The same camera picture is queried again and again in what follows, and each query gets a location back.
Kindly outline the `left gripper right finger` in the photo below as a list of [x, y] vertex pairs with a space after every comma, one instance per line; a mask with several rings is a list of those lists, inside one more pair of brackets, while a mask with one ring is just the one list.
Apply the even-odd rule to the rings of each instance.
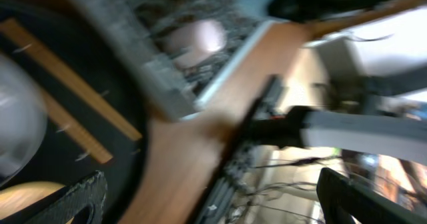
[[320, 172], [316, 193], [326, 224], [426, 224], [426, 219], [330, 168]]

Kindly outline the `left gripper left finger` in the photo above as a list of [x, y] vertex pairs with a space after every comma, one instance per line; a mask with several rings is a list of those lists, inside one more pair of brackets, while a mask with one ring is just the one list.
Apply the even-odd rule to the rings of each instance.
[[1, 219], [1, 224], [101, 223], [106, 196], [107, 181], [104, 173], [95, 171]]

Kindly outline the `pink cup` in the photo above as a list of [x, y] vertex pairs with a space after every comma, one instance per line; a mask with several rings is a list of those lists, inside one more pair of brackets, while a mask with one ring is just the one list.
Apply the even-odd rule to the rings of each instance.
[[163, 43], [168, 54], [177, 54], [173, 62], [177, 68], [195, 67], [216, 53], [227, 43], [224, 26], [214, 19], [187, 24], [170, 33]]

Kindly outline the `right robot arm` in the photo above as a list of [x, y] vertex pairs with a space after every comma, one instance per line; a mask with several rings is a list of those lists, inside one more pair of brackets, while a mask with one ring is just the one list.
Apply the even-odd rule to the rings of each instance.
[[[266, 17], [304, 23], [391, 0], [265, 0]], [[426, 123], [381, 115], [379, 97], [399, 95], [426, 87], [426, 68], [385, 77], [362, 75], [342, 54], [324, 63], [335, 91], [335, 103], [358, 101], [355, 113], [321, 111], [294, 106], [281, 118], [257, 119], [248, 124], [246, 137], [280, 147], [337, 147], [360, 153], [389, 155], [426, 164]]]

